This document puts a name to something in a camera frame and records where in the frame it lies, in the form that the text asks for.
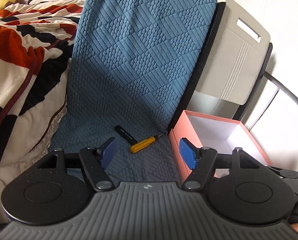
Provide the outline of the pink cardboard box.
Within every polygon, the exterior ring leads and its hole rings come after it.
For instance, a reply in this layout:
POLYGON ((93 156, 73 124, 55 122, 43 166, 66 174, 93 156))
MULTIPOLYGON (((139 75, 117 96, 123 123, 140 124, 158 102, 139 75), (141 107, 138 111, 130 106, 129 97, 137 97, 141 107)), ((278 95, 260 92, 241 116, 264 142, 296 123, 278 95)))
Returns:
POLYGON ((179 142, 182 138, 187 138, 197 148, 206 146, 216 149, 218 153, 231 154, 235 147, 241 147, 260 163, 272 164, 242 122, 184 110, 169 133, 174 158, 182 181, 191 173, 179 152, 179 142))

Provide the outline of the black metal tube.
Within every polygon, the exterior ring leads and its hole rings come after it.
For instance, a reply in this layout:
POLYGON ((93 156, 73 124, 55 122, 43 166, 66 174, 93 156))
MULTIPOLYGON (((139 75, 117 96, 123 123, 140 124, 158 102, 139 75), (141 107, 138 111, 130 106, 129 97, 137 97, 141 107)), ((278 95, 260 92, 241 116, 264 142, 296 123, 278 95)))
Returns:
POLYGON ((276 87, 283 91, 294 103, 298 106, 298 97, 293 94, 288 88, 286 88, 280 81, 273 77, 270 73, 264 72, 264 77, 271 81, 276 87))

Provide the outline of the yellow handled screwdriver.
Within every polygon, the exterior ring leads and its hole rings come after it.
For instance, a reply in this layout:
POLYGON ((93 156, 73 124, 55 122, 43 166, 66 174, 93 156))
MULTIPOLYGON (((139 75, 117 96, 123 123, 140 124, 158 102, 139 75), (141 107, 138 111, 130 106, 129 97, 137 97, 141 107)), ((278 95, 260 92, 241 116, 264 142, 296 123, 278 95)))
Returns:
POLYGON ((149 145, 153 144, 154 142, 156 142, 161 136, 163 136, 165 133, 162 133, 160 135, 154 135, 151 136, 147 139, 144 139, 141 142, 136 143, 135 145, 130 147, 130 152, 131 153, 137 153, 141 150, 143 150, 144 148, 148 147, 149 145))

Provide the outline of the red white black blanket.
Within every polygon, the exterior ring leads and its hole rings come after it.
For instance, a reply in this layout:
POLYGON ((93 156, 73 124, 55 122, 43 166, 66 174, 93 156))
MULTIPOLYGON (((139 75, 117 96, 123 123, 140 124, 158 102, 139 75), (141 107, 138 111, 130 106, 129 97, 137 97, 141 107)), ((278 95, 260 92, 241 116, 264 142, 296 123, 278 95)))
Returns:
POLYGON ((0 164, 20 160, 65 104, 84 0, 35 0, 0 10, 0 164))

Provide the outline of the blue textured chair cover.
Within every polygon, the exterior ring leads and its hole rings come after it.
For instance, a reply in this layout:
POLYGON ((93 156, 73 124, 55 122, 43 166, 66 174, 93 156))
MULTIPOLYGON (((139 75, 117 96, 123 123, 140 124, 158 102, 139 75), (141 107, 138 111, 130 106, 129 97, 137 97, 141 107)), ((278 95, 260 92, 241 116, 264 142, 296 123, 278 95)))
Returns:
POLYGON ((180 181, 168 125, 205 41, 217 0, 86 0, 74 41, 67 113, 51 149, 75 153, 114 137, 107 173, 120 181, 180 181), (137 142, 137 153, 115 130, 137 142))

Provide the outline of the black lighter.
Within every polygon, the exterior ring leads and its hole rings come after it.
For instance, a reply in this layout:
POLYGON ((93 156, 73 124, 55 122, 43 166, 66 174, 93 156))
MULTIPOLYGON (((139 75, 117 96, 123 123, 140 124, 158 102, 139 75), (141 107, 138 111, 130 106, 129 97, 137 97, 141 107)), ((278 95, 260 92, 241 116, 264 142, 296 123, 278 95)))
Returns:
POLYGON ((130 135, 122 126, 117 125, 114 127, 114 130, 123 138, 125 139, 129 144, 135 145, 137 143, 137 140, 130 135))

